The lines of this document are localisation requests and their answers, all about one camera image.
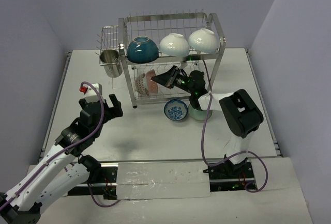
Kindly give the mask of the floral patterned dark bowl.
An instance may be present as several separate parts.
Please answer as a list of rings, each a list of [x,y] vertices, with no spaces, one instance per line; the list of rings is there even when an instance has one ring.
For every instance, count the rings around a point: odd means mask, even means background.
[[[157,94],[158,93],[158,84],[152,80],[152,77],[156,75],[155,70],[152,69],[148,71],[145,75],[146,81],[147,81],[147,90],[151,94]]]

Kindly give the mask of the geometric patterned bowl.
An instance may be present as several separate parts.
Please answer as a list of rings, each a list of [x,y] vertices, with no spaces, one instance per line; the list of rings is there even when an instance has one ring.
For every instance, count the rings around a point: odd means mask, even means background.
[[[135,89],[141,96],[149,95],[145,73],[142,73],[139,76],[137,76],[134,81],[134,84],[135,84]]]

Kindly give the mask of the blue patterned bowl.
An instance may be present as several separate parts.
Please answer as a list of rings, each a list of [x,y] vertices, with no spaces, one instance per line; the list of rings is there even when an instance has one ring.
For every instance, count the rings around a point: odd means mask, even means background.
[[[168,119],[178,122],[187,117],[188,106],[179,99],[172,99],[165,104],[163,112]]]

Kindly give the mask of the white bowl top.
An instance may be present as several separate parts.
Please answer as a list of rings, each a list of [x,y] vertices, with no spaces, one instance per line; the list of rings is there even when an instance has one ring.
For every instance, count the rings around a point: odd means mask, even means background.
[[[169,33],[159,44],[159,51],[163,54],[176,57],[189,55],[190,45],[182,34]]]

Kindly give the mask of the teal bowl tan interior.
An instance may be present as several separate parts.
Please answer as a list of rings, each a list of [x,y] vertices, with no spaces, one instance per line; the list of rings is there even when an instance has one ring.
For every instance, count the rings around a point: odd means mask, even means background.
[[[136,64],[146,64],[159,57],[157,45],[147,36],[138,36],[132,40],[127,49],[127,59]]]

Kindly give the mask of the pale green bowl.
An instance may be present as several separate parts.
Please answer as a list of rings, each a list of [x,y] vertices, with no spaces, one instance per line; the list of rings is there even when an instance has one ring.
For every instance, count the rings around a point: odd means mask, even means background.
[[[207,112],[206,110],[197,110],[194,109],[191,105],[189,105],[188,113],[190,117],[193,118],[195,121],[203,122],[205,121],[205,118],[207,118],[208,120],[212,116],[213,111],[209,110],[209,112]]]

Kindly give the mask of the white bowl dark rim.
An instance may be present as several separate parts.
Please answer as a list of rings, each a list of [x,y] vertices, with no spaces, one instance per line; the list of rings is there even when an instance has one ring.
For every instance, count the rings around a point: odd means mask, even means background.
[[[188,38],[188,43],[193,49],[206,54],[216,53],[220,45],[215,33],[206,28],[193,32]]]

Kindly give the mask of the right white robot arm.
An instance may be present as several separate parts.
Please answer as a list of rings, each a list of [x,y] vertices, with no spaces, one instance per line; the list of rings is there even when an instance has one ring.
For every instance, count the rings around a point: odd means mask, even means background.
[[[221,111],[232,136],[224,159],[207,166],[218,168],[230,178],[236,178],[243,171],[247,161],[250,139],[263,123],[264,117],[246,90],[221,94],[207,90],[204,72],[192,71],[185,75],[178,67],[151,78],[166,87],[178,87],[190,94],[189,102],[193,109],[202,112]]]

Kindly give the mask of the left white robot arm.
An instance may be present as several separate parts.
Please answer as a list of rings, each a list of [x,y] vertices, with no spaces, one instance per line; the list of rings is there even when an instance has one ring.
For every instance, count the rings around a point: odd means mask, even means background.
[[[123,116],[121,102],[79,100],[82,110],[64,129],[43,160],[15,187],[1,193],[1,217],[7,223],[37,223],[42,212],[62,195],[82,183],[93,184],[102,176],[101,164],[83,151],[100,136],[108,121]]]

